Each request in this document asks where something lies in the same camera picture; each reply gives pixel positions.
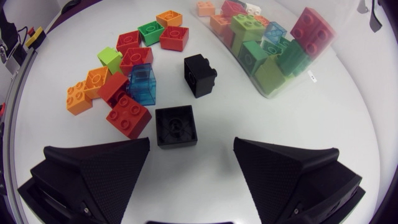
toy building block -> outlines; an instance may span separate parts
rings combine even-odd
[[[216,8],[214,7],[213,3],[211,3],[210,1],[207,2],[198,1],[197,14],[198,16],[212,16],[216,14]]]
[[[133,66],[129,80],[127,92],[135,101],[142,106],[155,105],[156,79],[149,63]]]
[[[293,75],[297,77],[302,72],[304,72],[311,63],[311,58],[307,56],[305,60],[297,68],[295,68],[295,70],[293,71]]]
[[[112,74],[115,74],[115,72],[121,72],[119,67],[123,57],[121,52],[117,52],[116,49],[112,49],[110,47],[105,47],[105,49],[97,56],[101,64],[103,66],[107,66]]]
[[[269,56],[254,74],[255,81],[266,96],[285,83],[284,74],[275,62],[276,56]]]
[[[308,55],[300,44],[293,40],[286,50],[278,56],[276,63],[285,76],[289,76],[301,63],[308,60]]]
[[[254,16],[254,19],[260,21],[264,27],[267,27],[269,24],[269,20],[266,19],[264,16]]]
[[[93,100],[84,92],[85,81],[78,82],[75,86],[68,88],[67,110],[73,115],[78,115],[93,107]]]
[[[119,35],[116,49],[123,54],[126,54],[127,49],[139,47],[141,44],[141,37],[139,31],[132,31]]]
[[[233,41],[232,47],[231,47],[232,54],[233,54],[235,57],[238,57],[238,56],[239,56],[239,53],[240,53],[240,51],[241,51],[242,44],[243,44],[242,39],[240,39],[240,38],[235,34],[234,41]]]
[[[154,55],[150,47],[139,47],[128,49],[120,62],[120,69],[125,76],[128,76],[134,65],[152,63]]]
[[[217,71],[201,54],[184,58],[184,78],[195,98],[211,93]]]
[[[267,26],[264,36],[267,37],[267,39],[272,43],[278,44],[279,37],[285,37],[286,33],[287,31],[277,22],[270,22]]]
[[[232,17],[231,30],[242,41],[261,40],[266,28],[260,21],[255,20],[253,15],[242,15]]]
[[[229,26],[226,26],[223,32],[223,42],[230,49],[235,37],[235,33],[231,30]]]
[[[145,45],[150,46],[159,42],[159,37],[162,35],[164,28],[157,21],[154,21],[138,27],[138,30]]]
[[[194,146],[198,142],[192,106],[155,110],[157,145],[162,149]]]
[[[112,75],[108,81],[99,88],[97,94],[108,104],[114,108],[116,103],[126,95],[126,87],[129,79],[120,72]]]
[[[306,7],[290,33],[314,60],[330,44],[335,31],[314,9]]]
[[[289,46],[290,41],[288,41],[285,37],[279,37],[277,46],[282,49],[282,52],[286,50],[287,46]]]
[[[268,54],[261,49],[261,46],[255,41],[243,42],[238,60],[249,76],[253,76],[260,65],[262,65],[268,57]]]
[[[225,27],[231,23],[230,17],[223,15],[213,15],[210,17],[210,26],[218,35],[223,35]]]
[[[248,14],[246,10],[240,5],[239,3],[232,2],[232,1],[225,1],[221,7],[224,16],[237,16],[238,14],[246,15]]]
[[[160,36],[160,47],[182,51],[188,42],[189,28],[168,26]]]
[[[261,8],[253,4],[246,3],[245,10],[249,15],[259,16],[261,14]]]
[[[282,49],[275,44],[268,42],[266,40],[263,40],[262,43],[262,49],[267,52],[268,55],[275,55],[275,54],[281,54]]]
[[[168,26],[180,26],[182,24],[182,15],[169,10],[157,15],[156,21],[164,28]]]
[[[85,88],[83,92],[90,98],[90,99],[97,99],[100,96],[98,95],[98,90],[105,84],[108,78],[111,76],[111,72],[107,68],[107,66],[96,68],[93,70],[88,71]]]
[[[33,48],[33,49],[37,49],[38,47],[40,47],[40,45],[42,44],[42,42],[44,41],[46,35],[45,32],[43,31],[42,27],[39,27],[36,31],[32,28],[29,29],[29,36],[30,38],[27,39],[25,46],[27,48]]]
[[[147,108],[128,96],[120,98],[106,119],[129,139],[136,139],[152,116]]]

